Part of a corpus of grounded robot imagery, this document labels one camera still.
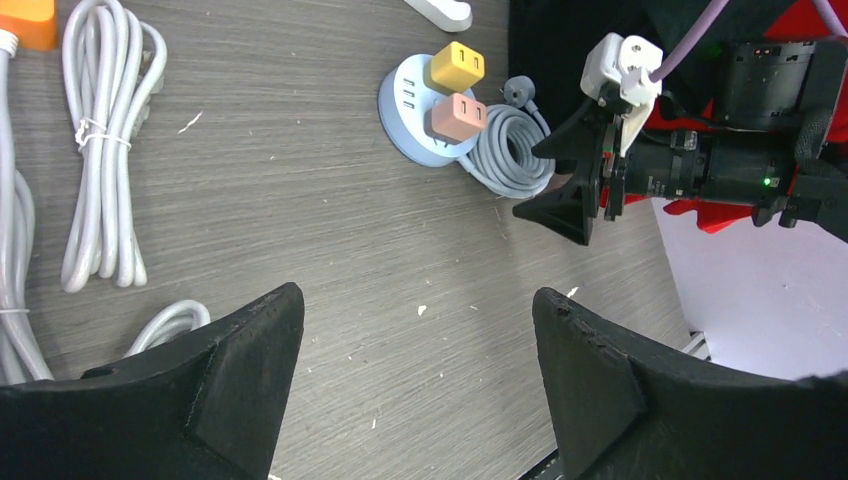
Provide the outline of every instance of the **white wall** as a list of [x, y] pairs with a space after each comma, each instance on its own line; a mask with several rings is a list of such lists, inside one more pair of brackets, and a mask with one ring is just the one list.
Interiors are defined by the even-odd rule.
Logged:
[[654, 207], [683, 312], [715, 363], [785, 379], [848, 369], [848, 244], [776, 220], [708, 235], [666, 203]]

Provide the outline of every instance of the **yellow plug adapter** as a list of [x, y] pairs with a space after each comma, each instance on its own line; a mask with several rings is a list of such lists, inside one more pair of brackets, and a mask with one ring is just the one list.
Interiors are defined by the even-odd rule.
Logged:
[[483, 55], [459, 42], [451, 42], [430, 59], [429, 75], [433, 86], [462, 93], [483, 79], [486, 66]]
[[0, 30], [23, 48], [48, 51], [59, 45], [56, 0], [0, 0]]

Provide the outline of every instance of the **white cable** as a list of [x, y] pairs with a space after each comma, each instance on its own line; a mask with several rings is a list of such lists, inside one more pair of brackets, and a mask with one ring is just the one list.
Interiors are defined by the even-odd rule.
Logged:
[[[139, 81], [142, 40], [154, 52]], [[62, 66], [68, 108], [83, 156], [83, 173], [62, 263], [62, 287], [81, 290], [88, 277], [115, 276], [120, 287], [145, 285], [127, 170], [130, 138], [161, 87], [168, 51], [150, 25], [117, 0], [83, 0], [68, 18]]]
[[[534, 197], [554, 174], [554, 160], [537, 158], [531, 152], [551, 129], [532, 100], [526, 100], [525, 109], [527, 112], [510, 105], [488, 107], [489, 118], [477, 145], [457, 159], [468, 173], [502, 197]], [[510, 142], [515, 158], [509, 151]]]
[[24, 299], [35, 208], [26, 180], [15, 167], [15, 144], [9, 118], [9, 61], [18, 39], [0, 30], [0, 361], [7, 383], [52, 379], [29, 324]]

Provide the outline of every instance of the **cable tie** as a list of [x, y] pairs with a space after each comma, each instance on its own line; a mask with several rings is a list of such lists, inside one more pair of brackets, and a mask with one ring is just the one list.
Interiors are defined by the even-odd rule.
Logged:
[[74, 134], [74, 140], [77, 141], [77, 145], [79, 145], [78, 150], [80, 152], [82, 151], [83, 148], [85, 148], [85, 145], [92, 138], [102, 138], [104, 140], [114, 140], [114, 141], [116, 141], [116, 142], [118, 142], [122, 145], [125, 145], [127, 147], [127, 150], [132, 149], [132, 144], [130, 142], [124, 140], [123, 138], [121, 138], [117, 135], [108, 135], [108, 134], [99, 133], [99, 132], [89, 133], [88, 135], [85, 135], [86, 132], [88, 132], [89, 130], [92, 129], [92, 127], [99, 128], [103, 132], [106, 131], [106, 127], [104, 127], [100, 123], [95, 122], [94, 120], [92, 120], [88, 117], [83, 117], [82, 119], [80, 119], [80, 128], [78, 128], [76, 133]]

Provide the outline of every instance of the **socket outlet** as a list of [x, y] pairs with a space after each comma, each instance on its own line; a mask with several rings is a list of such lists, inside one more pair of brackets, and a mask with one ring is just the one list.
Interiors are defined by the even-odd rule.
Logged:
[[[427, 112], [447, 98], [424, 83], [432, 58], [418, 54], [401, 62], [380, 85], [377, 106], [383, 129], [401, 153], [420, 165], [443, 167], [470, 152], [480, 135], [454, 145], [427, 134]], [[471, 89], [462, 93], [475, 100]]]

